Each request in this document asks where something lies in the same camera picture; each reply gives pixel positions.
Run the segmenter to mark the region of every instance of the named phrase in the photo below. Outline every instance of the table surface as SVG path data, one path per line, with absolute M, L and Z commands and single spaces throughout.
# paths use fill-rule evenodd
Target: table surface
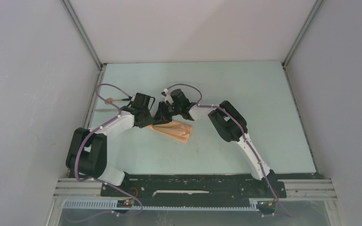
M 201 104 L 230 101 L 245 117 L 251 139 L 276 173 L 312 173 L 315 167 L 280 62 L 208 62 L 108 64 L 103 83 L 116 85 L 130 95 L 136 92 L 161 101 L 160 93 L 175 83 L 201 90 Z M 181 88 L 189 100 L 198 93 Z M 112 87 L 102 87 L 104 98 L 125 98 Z M 127 102 L 118 102 L 120 106 Z M 98 100 L 96 109 L 110 109 Z M 93 113 L 98 126 L 117 112 Z M 147 128 L 132 128 L 108 140 L 108 163 L 132 174 L 234 174 L 249 173 L 238 146 L 223 141 L 209 120 L 173 120 L 193 127 L 187 144 Z

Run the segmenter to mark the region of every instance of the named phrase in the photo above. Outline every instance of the white wall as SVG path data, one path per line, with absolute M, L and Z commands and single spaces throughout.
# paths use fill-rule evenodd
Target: white wall
M 0 226 L 43 224 L 96 72 L 59 0 L 0 0 Z
M 72 0 L 104 63 L 282 61 L 315 0 Z
M 362 0 L 326 0 L 288 71 L 320 170 L 362 226 Z

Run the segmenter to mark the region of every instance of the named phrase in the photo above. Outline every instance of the black mounting plate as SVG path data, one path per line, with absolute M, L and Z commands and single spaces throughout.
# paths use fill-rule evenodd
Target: black mounting plate
M 236 175 L 128 175 L 121 188 L 136 195 L 145 206 L 167 207 L 249 207 L 249 198 L 273 198 L 262 181 L 250 174 Z M 283 182 L 273 183 L 280 198 L 286 198 Z M 208 193 L 158 193 L 157 191 L 206 191 Z M 124 197 L 102 185 L 101 196 Z

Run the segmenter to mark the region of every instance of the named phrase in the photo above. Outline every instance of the gray wall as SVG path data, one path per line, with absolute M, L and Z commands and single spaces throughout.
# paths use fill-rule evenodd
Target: gray wall
M 326 0 L 288 72 L 320 170 L 362 225 L 362 0 Z
M 0 0 L 0 226 L 43 224 L 96 72 L 59 0 Z

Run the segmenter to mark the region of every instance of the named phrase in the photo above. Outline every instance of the metal frame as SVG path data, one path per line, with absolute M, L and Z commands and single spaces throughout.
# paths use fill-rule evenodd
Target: metal frame
M 85 32 L 84 27 L 82 26 L 80 19 L 78 18 L 77 14 L 75 13 L 75 10 L 73 8 L 73 5 L 71 4 L 70 0 L 60 0 L 63 4 L 63 7 L 65 8 L 67 14 L 69 15 L 71 21 L 74 24 L 75 29 L 81 36 L 82 41 L 85 44 L 85 47 L 87 47 L 88 51 L 91 54 L 91 57 L 95 61 L 96 66 L 101 69 L 102 68 L 102 62 L 99 60 L 98 54 L 96 53 L 94 47 L 92 46 L 91 40 L 88 38 L 87 33 Z
M 304 21 L 303 26 L 300 29 L 299 34 L 297 35 L 294 43 L 292 44 L 292 47 L 289 50 L 287 56 L 285 57 L 284 62 L 282 62 L 284 68 L 286 68 L 288 66 L 292 56 L 294 55 L 294 53 L 296 51 L 297 46 L 299 45 L 303 36 L 306 34 L 309 26 L 312 24 L 313 19 L 316 16 L 317 12 L 319 11 L 323 2 L 324 2 L 324 0 L 316 0 L 316 2 L 314 3 L 312 10 L 310 10 L 309 15 L 307 16 L 306 20 Z
M 330 179 L 280 179 L 284 182 L 287 197 L 284 201 L 336 201 L 334 186 Z M 79 183 L 75 178 L 58 180 L 53 199 L 100 199 L 121 200 L 127 197 L 101 197 L 102 183 L 89 179 Z
M 106 67 L 107 67 L 107 64 L 103 64 L 102 69 L 99 70 L 99 75 L 96 77 L 94 86 L 92 88 L 92 93 L 91 93 L 91 96 L 90 96 L 90 102 L 89 102 L 87 110 L 85 112 L 84 122 L 82 123 L 82 126 L 84 128 L 89 128 L 90 125 L 91 125 L 91 119 L 93 118 L 93 114 L 95 112 L 94 109 L 96 107 L 97 100 L 98 100 L 98 96 L 95 93 L 95 87 L 98 84 L 102 83 L 103 77 L 105 75 Z

